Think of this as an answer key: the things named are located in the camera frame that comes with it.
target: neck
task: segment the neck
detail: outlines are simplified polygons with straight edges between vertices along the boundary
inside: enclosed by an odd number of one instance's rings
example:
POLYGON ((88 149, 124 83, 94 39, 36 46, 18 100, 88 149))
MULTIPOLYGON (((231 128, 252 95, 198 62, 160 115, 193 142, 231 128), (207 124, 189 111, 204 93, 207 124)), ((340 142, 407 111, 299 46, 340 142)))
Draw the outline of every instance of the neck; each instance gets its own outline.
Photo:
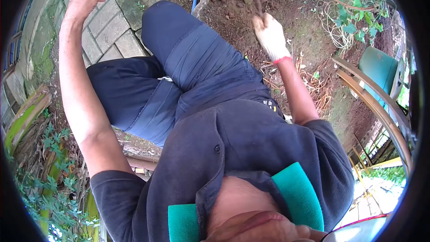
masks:
POLYGON ((279 208, 268 192, 246 180, 224 177, 208 222, 208 235, 229 218, 252 211, 277 211, 279 208))

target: navy blue shirt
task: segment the navy blue shirt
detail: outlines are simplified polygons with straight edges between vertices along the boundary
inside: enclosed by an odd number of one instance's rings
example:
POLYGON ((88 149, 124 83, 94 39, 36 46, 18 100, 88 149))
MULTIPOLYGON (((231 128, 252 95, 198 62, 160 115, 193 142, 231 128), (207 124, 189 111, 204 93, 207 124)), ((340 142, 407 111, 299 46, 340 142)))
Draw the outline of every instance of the navy blue shirt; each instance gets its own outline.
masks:
POLYGON ((262 103, 235 99, 181 119, 167 137, 146 183, 121 171, 90 181, 101 217, 116 241, 169 241, 169 205, 196 204, 200 239, 224 175, 237 176, 288 207, 271 176, 299 162, 320 202, 324 230, 341 220, 353 198, 354 179, 331 125, 285 122, 262 103))

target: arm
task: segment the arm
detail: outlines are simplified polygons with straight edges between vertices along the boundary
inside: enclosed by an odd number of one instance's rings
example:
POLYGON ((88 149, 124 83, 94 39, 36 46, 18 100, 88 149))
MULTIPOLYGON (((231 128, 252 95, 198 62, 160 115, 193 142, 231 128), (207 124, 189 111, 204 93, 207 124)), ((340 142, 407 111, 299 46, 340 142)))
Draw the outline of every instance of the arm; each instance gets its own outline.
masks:
POLYGON ((269 13, 264 13, 263 19, 254 16, 252 23, 258 41, 281 73, 293 123, 304 125, 309 121, 320 119, 309 91, 292 63, 290 52, 286 48, 282 25, 269 13))
POLYGON ((82 58, 83 23, 97 2, 103 1, 70 0, 59 34, 64 111, 91 177, 106 170, 132 173, 82 58))

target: brick paving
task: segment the brick paving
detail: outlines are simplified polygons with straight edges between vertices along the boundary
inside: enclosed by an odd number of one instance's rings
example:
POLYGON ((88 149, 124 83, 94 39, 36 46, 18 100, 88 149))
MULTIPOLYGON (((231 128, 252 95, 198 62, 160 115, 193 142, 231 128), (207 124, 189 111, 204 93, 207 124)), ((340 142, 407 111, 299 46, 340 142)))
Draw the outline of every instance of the brick paving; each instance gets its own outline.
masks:
MULTIPOLYGON (((64 17, 65 9, 59 7, 56 12, 64 17)), ((140 41, 141 31, 131 29, 116 0, 99 2, 84 22, 82 57, 85 66, 112 59, 149 56, 140 41)))

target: skin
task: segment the skin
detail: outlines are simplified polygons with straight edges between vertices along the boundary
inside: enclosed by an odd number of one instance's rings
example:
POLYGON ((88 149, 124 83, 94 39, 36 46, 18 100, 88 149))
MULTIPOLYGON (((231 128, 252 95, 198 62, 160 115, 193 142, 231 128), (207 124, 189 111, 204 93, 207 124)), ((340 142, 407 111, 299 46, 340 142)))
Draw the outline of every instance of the skin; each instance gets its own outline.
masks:
MULTIPOLYGON (((83 23, 97 2, 70 0, 59 34, 59 75, 64 111, 89 175, 118 170, 133 173, 82 58, 83 23)), ((296 124, 318 119, 309 93, 291 62, 277 64, 296 124)), ((324 233, 296 226, 279 213, 270 194, 237 177, 225 177, 208 220, 205 241, 319 241, 324 233)))

